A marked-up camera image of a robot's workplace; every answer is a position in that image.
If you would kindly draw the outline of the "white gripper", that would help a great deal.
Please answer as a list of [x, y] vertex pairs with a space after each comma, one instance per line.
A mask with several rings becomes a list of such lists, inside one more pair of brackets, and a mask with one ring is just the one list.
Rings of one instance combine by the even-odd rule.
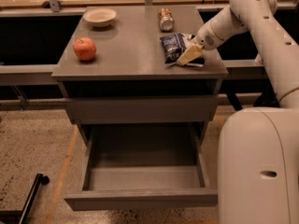
[[198, 30], [194, 40], [198, 44], [190, 44], [186, 48], [186, 50], [177, 59], [178, 65], [184, 66], [195, 59], [202, 58], [203, 48], [205, 50], [213, 50], [224, 43], [223, 39], [216, 36], [209, 24], [204, 24]]

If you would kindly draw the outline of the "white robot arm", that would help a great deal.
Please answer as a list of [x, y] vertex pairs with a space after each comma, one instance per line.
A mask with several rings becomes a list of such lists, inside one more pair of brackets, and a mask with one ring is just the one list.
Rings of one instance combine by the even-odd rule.
[[274, 18], [276, 0], [230, 0], [194, 39], [206, 50], [248, 31], [278, 100], [224, 123], [219, 224], [299, 224], [299, 45]]

